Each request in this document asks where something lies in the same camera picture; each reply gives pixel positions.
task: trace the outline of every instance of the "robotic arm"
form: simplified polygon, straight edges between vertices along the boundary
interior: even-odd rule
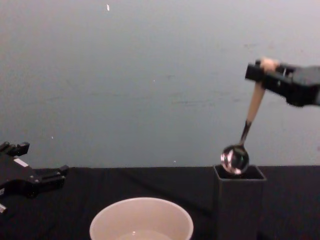
[[[69,167],[64,165],[49,174],[38,175],[20,156],[28,153],[30,144],[17,146],[4,142],[0,145],[0,197],[23,195],[34,198],[39,193],[62,188]],[[0,204],[0,214],[7,208]]]
[[[275,72],[264,72],[260,60],[247,66],[245,78],[261,82],[266,90],[278,94],[294,107],[320,106],[320,66],[281,63]]]

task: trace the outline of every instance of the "water in bowl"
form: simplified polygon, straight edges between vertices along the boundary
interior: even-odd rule
[[[140,231],[133,231],[125,235],[122,235],[116,240],[173,240],[173,239],[157,231],[140,230]]]

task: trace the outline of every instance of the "silver spoon head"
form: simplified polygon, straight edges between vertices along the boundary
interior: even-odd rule
[[[249,166],[249,155],[243,145],[227,146],[221,154],[221,165],[230,174],[241,175]]]

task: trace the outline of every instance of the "black container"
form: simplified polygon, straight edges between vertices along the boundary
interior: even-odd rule
[[[257,240],[267,179],[254,165],[240,176],[213,167],[214,240]]]

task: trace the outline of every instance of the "black tablecloth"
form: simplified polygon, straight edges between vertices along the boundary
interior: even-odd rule
[[[257,239],[320,240],[320,166],[260,169],[268,181]],[[0,240],[89,240],[100,210],[133,197],[179,204],[193,219],[192,239],[210,240],[212,192],[211,167],[71,168],[62,189],[0,199],[9,209]]]

